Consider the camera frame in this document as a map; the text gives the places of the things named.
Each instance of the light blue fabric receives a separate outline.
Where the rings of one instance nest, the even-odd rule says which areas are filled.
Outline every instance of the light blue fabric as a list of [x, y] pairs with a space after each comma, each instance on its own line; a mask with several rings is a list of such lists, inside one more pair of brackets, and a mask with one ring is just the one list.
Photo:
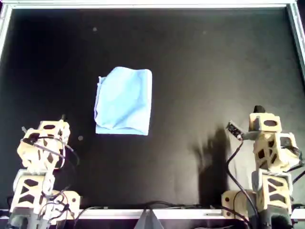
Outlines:
[[116, 67], [99, 77], [95, 133], [148, 135], [151, 106], [152, 72]]

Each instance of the black table surface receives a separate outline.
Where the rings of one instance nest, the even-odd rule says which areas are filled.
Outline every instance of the black table surface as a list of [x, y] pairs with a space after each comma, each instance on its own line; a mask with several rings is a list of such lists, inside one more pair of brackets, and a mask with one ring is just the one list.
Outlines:
[[[98, 76], [116, 66], [153, 73], [148, 136], [95, 134]], [[58, 173], [56, 187], [75, 180], [84, 205], [209, 206], [229, 188], [224, 164], [237, 141], [226, 123], [247, 128], [261, 104], [302, 148], [304, 102], [284, 9], [14, 10], [0, 65], [0, 207], [21, 168], [22, 126], [66, 114], [81, 165]], [[245, 147], [233, 164], [247, 186], [255, 167]]]

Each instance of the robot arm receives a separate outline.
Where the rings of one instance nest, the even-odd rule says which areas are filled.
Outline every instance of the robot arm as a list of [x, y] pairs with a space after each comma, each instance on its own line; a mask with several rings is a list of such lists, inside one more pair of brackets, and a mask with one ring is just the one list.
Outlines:
[[78, 216], [80, 196], [53, 190], [53, 172], [65, 163], [69, 135], [69, 124], [63, 120], [42, 121], [38, 129], [25, 131], [17, 149], [25, 169], [14, 180], [7, 228], [21, 228], [27, 222], [29, 229], [46, 229]]

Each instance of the white border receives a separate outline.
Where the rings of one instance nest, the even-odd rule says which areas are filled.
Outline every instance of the white border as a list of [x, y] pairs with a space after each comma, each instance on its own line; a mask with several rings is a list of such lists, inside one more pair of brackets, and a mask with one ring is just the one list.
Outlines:
[[295, 38], [296, 49], [300, 59], [303, 79], [305, 80], [305, 36], [299, 8], [296, 2], [288, 5], [288, 13]]
[[[80, 219], [139, 219], [143, 209], [91, 209], [85, 211]], [[158, 219], [225, 219], [220, 209], [154, 209]], [[295, 209], [291, 219], [305, 221], [305, 209]]]
[[[304, 30], [294, 0], [3, 0], [0, 14], [0, 57], [4, 48], [12, 9], [216, 9], [286, 7], [290, 15], [295, 43], [305, 75]], [[296, 209], [291, 218], [304, 219], [305, 209]], [[139, 219], [143, 210], [92, 209], [81, 219]], [[224, 219], [219, 209], [154, 209], [158, 219]]]
[[238, 5], [238, 4], [289, 4], [295, 0], [2, 0], [9, 4], [31, 5]]

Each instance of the wire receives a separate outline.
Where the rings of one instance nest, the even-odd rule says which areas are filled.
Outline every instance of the wire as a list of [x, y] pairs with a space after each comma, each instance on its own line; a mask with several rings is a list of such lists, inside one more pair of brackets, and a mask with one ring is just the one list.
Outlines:
[[220, 227], [220, 228], [203, 228], [203, 227], [199, 227], [199, 228], [194, 228], [194, 229], [227, 229], [227, 228], [231, 228], [231, 227], [233, 227], [233, 225], [225, 226], [225, 227]]
[[290, 168], [289, 170], [287, 170], [286, 173], [292, 172], [298, 168], [302, 168], [303, 166], [304, 166], [303, 164], [294, 166], [294, 167]]
[[236, 197], [237, 197], [237, 195], [238, 195], [239, 193], [241, 193], [241, 191], [238, 191], [238, 192], [235, 194], [234, 198], [233, 198], [233, 210], [234, 210], [234, 211], [235, 211], [235, 199], [236, 199]]
[[60, 203], [54, 203], [54, 202], [48, 202], [48, 203], [46, 203], [45, 205], [43, 205], [43, 206], [41, 207], [41, 209], [40, 209], [40, 211], [39, 211], [39, 213], [38, 213], [38, 218], [39, 218], [39, 217], [43, 217], [43, 215], [42, 215], [43, 208], [44, 208], [44, 207], [47, 207], [49, 204], [53, 204], [53, 205], [62, 205], [62, 204], [60, 204]]
[[83, 211], [81, 211], [81, 212], [79, 213], [79, 215], [75, 218], [75, 220], [74, 220], [74, 225], [73, 225], [73, 229], [75, 228], [75, 226], [76, 226], [78, 220], [80, 219], [81, 215], [82, 215], [85, 211], [90, 210], [90, 209], [103, 209], [103, 208], [102, 208], [102, 207], [98, 207], [98, 206], [85, 208], [85, 209], [84, 209]]
[[305, 170], [302, 172], [302, 173], [300, 173], [294, 180], [293, 180], [293, 182], [292, 182], [292, 184], [294, 185], [299, 179], [301, 179], [301, 177], [302, 176], [304, 176], [305, 175]]
[[238, 213], [238, 212], [236, 212], [236, 211], [234, 211], [232, 209], [226, 208], [224, 206], [216, 206], [215, 208], [220, 208], [220, 209], [226, 210], [226, 211], [228, 211], [228, 212], [230, 212], [232, 214], [235, 214], [235, 215], [239, 216], [241, 219], [244, 220], [244, 222], [249, 226], [250, 229], [253, 229], [250, 221], [247, 220], [247, 218], [245, 216], [243, 216], [242, 214], [240, 214], [240, 213]]
[[74, 151], [74, 149], [69, 146], [68, 144], [64, 143], [61, 139], [59, 138], [55, 138], [55, 137], [52, 137], [52, 136], [41, 136], [41, 137], [38, 137], [37, 139], [54, 139], [56, 141], [59, 141], [62, 145], [64, 145], [66, 148], [68, 148], [70, 150], [71, 153], [74, 154], [75, 158], [76, 158], [76, 166], [78, 166], [80, 164], [80, 158], [78, 157], [77, 153]]
[[8, 205], [8, 208], [10, 210], [10, 207], [11, 207], [11, 201], [14, 199], [14, 196], [9, 196], [6, 198], [6, 203]]
[[252, 202], [250, 196], [248, 195], [248, 193], [246, 192], [246, 190], [243, 188], [243, 186], [241, 186], [241, 184], [235, 179], [235, 177], [231, 174], [230, 169], [229, 169], [229, 164], [232, 161], [232, 159], [236, 156], [236, 154], [239, 152], [239, 150], [241, 149], [241, 147], [243, 146], [244, 141], [241, 140], [241, 144], [238, 146], [238, 148], [235, 150], [235, 152], [230, 156], [230, 158], [227, 160], [226, 165], [227, 165], [227, 174], [229, 175], [229, 177], [234, 181], [234, 183], [240, 188], [240, 190], [244, 193], [244, 195], [246, 196], [246, 198], [248, 199], [251, 207], [254, 210], [254, 213], [256, 215], [257, 218], [259, 218], [258, 216], [258, 212], [257, 209], [254, 205], [254, 203]]

